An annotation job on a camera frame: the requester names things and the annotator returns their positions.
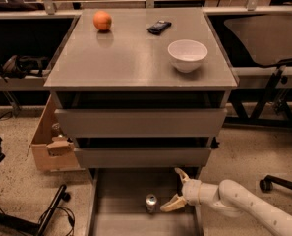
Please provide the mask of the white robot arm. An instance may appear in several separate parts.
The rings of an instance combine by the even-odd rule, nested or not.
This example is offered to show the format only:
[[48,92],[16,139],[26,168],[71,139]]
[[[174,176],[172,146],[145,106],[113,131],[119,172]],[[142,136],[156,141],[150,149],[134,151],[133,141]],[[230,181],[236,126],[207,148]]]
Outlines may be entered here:
[[233,180],[223,180],[218,185],[190,178],[181,168],[175,168],[183,184],[179,196],[162,205],[160,210],[170,212],[185,205],[207,205],[219,213],[237,217],[244,212],[251,215],[273,236],[292,236],[292,215],[262,200]]

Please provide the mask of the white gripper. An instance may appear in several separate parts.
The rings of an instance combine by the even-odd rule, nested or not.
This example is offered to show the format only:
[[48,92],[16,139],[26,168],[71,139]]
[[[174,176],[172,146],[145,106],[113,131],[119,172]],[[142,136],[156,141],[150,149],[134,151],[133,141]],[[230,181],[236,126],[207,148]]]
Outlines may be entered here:
[[184,207],[186,204],[197,206],[200,203],[199,192],[202,182],[200,180],[190,179],[187,173],[181,168],[176,167],[175,172],[179,175],[183,183],[183,196],[175,194],[169,202],[160,207],[162,212],[171,212]]

